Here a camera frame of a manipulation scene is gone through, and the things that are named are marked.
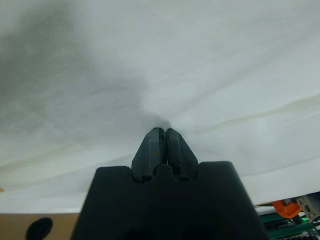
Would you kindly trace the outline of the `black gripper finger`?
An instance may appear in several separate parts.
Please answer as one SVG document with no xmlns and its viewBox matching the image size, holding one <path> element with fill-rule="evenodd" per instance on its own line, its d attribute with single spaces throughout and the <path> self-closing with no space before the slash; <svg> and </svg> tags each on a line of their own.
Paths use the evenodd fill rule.
<svg viewBox="0 0 320 240">
<path fill-rule="evenodd" d="M 136 182 L 148 182 L 156 174 L 156 169 L 164 162 L 165 132 L 156 127 L 143 138 L 132 162 L 131 172 Z"/>
<path fill-rule="evenodd" d="M 167 163 L 173 175 L 181 181 L 190 181 L 197 177 L 198 159 L 182 135 L 169 128 L 166 131 Z"/>
</svg>

